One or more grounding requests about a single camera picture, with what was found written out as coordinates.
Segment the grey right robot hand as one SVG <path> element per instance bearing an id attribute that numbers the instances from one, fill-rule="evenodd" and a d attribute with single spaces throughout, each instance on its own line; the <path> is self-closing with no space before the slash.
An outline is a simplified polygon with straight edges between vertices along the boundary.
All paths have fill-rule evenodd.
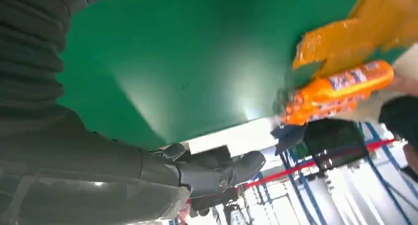
<path id="1" fill-rule="evenodd" d="M 169 220 L 188 199 L 252 179 L 251 151 L 230 163 L 176 161 L 88 131 L 71 111 L 58 119 L 0 119 L 3 225 L 132 225 Z"/>

